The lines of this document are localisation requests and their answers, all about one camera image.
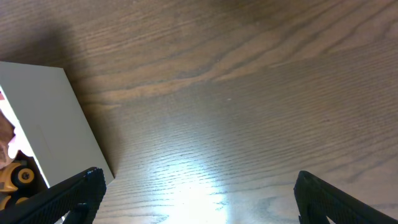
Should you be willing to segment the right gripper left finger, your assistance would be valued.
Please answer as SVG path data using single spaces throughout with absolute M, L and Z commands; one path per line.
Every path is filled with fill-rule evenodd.
M 90 167 L 1 211 L 1 223 L 92 223 L 106 193 L 103 170 Z

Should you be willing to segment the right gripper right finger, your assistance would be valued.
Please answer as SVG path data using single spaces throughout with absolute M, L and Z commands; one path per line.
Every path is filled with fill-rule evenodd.
M 397 224 L 396 219 L 305 170 L 298 173 L 294 196 L 300 224 Z

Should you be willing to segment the brown plush toy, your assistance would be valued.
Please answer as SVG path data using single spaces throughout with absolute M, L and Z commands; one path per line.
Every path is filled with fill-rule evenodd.
M 11 124 L 11 122 L 4 116 L 4 114 L 1 112 L 0 114 L 0 155 L 1 155 L 1 169 L 9 165 L 13 159 L 10 158 L 8 154 L 8 149 L 9 149 L 9 143 L 15 136 L 14 134 L 14 126 Z

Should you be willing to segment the grey yellow toy truck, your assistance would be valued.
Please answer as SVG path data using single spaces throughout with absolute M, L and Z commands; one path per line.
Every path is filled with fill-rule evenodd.
M 21 203 L 30 197 L 29 187 L 34 183 L 35 173 L 26 161 L 12 162 L 1 169 L 1 210 Z

